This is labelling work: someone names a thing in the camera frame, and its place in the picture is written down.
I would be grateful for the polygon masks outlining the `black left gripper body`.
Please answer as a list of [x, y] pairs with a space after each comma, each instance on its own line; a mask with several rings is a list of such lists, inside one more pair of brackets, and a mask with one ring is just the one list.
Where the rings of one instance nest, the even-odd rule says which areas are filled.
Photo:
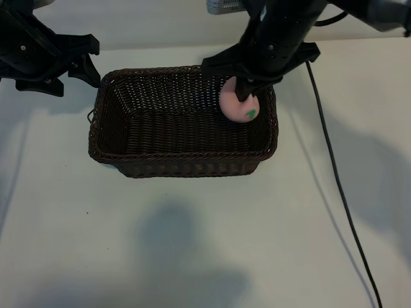
[[82, 55], [98, 55], [93, 35], [61, 35], [40, 22], [35, 1], [1, 1], [1, 77], [46, 81], [67, 73]]

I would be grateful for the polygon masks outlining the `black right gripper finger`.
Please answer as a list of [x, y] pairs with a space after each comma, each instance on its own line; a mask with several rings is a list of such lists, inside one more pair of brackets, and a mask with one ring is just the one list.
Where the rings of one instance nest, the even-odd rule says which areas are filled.
[[263, 92], [273, 86], [273, 82], [269, 81], [254, 81], [252, 84], [252, 95], [257, 96], [260, 92]]
[[238, 101], [244, 102], [250, 94], [254, 92], [256, 82], [250, 78], [237, 77], [235, 85], [235, 94]]

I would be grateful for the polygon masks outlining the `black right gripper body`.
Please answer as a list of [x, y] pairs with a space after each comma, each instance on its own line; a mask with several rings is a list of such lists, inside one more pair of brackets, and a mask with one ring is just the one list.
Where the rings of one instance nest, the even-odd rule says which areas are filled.
[[252, 85], [280, 79], [327, 2], [244, 1], [243, 5], [250, 19], [240, 41], [203, 59], [203, 75], [235, 76]]

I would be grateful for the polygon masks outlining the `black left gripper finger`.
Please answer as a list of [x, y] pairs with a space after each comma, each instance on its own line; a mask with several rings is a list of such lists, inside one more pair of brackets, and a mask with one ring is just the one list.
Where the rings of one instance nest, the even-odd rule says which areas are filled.
[[64, 84], [59, 79], [46, 81], [16, 80], [15, 88], [18, 91], [40, 92], [60, 98], [64, 96]]
[[101, 86], [101, 76], [89, 54], [82, 55], [70, 65], [68, 77], [82, 80], [94, 88]]

